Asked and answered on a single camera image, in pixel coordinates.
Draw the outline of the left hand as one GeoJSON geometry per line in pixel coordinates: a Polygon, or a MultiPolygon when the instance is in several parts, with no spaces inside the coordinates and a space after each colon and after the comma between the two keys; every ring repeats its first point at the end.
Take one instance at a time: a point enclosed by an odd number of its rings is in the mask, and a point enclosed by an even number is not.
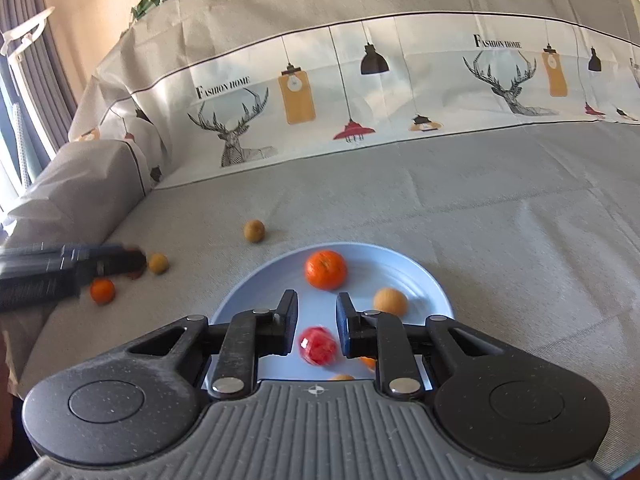
{"type": "Polygon", "coordinates": [[[6,343],[0,337],[0,463],[9,456],[13,442],[13,396],[9,387],[10,370],[6,364],[6,343]]]}

